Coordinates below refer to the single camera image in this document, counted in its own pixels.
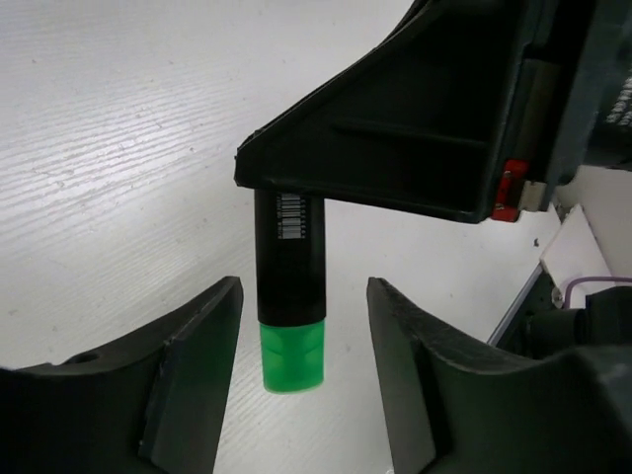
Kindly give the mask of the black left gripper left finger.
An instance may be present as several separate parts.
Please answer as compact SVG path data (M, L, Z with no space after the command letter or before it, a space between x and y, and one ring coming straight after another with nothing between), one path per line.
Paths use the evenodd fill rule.
M209 473L239 335L227 276L180 308L59 365L1 372L5 473Z

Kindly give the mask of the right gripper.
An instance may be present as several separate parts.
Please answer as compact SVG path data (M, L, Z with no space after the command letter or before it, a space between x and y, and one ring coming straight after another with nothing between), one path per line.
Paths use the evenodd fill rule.
M499 148L493 217L548 207L581 166L631 169L631 4L535 1Z

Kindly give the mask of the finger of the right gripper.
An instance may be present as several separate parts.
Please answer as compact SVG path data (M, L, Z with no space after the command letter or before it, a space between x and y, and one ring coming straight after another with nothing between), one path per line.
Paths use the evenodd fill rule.
M539 1L416 1L370 53L239 147L234 179L478 223L493 213Z

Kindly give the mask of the black green-capped highlighter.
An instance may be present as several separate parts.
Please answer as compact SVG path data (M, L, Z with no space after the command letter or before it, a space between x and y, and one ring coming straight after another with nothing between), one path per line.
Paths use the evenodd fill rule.
M325 204L257 190L254 206L264 386L278 394L310 390L325 371Z

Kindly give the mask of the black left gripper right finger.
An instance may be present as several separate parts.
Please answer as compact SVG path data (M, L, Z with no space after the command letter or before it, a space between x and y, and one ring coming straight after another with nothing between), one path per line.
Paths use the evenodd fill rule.
M373 277L367 304L398 473L627 473L631 351L514 355Z

